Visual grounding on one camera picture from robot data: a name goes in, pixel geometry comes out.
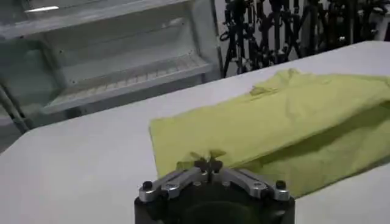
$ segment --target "table surface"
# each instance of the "table surface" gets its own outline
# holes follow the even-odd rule
[[[390,43],[360,43],[34,129],[0,156],[0,223],[133,223],[140,184],[157,177],[151,119],[231,99],[280,69],[388,75],[389,55]],[[390,165],[303,197],[296,223],[389,223],[387,184]]]

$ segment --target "shelf rack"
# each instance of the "shelf rack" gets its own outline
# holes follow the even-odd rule
[[[46,114],[63,111],[203,74],[212,71],[212,69],[213,65],[207,63],[198,55],[184,55],[140,68],[82,81],[64,89],[59,96],[43,107],[41,111]]]
[[[0,26],[0,39],[10,40],[187,1],[189,0],[136,0],[121,1],[120,4],[116,5],[113,5],[112,1],[101,1],[87,4],[87,8],[78,7],[77,10],[58,9],[49,12],[53,13],[52,16]]]

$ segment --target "tripod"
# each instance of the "tripod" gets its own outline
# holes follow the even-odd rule
[[[325,45],[329,46],[328,41],[328,25],[325,19],[325,10],[323,9],[322,3],[319,3],[319,0],[308,0],[308,5],[303,8],[302,17],[294,22],[294,35],[292,40],[298,40],[299,32],[305,22],[307,16],[310,14],[310,28],[309,28],[309,45],[306,49],[307,55],[313,55],[318,52],[319,41],[316,41],[316,26],[318,24],[318,17],[320,17],[322,27],[324,30]],[[291,44],[287,50],[287,53],[290,53],[292,49]]]
[[[289,47],[293,47],[296,50],[299,58],[302,57],[297,43],[297,38],[291,30],[291,20],[294,18],[296,19],[297,17],[291,14],[288,1],[282,2],[282,0],[270,0],[270,3],[272,12],[268,16],[265,16],[263,12],[263,1],[260,2],[260,6],[258,5],[258,16],[262,21],[259,31],[261,32],[260,51],[262,52],[261,57],[263,59],[263,66],[269,66],[270,62],[274,65],[286,62],[288,60],[288,55],[291,52],[291,49],[288,51]],[[285,26],[286,45],[283,50],[280,48],[280,28],[282,24]],[[275,49],[270,51],[268,35],[269,29],[272,26],[274,26],[275,32]]]
[[[224,64],[223,77],[227,76],[230,62],[236,58],[237,74],[242,74],[247,71],[243,65],[245,59],[244,48],[244,14],[246,12],[245,0],[225,0],[225,25],[228,27],[228,31],[223,33],[219,39],[221,41],[229,40],[229,48],[227,49],[227,55]]]

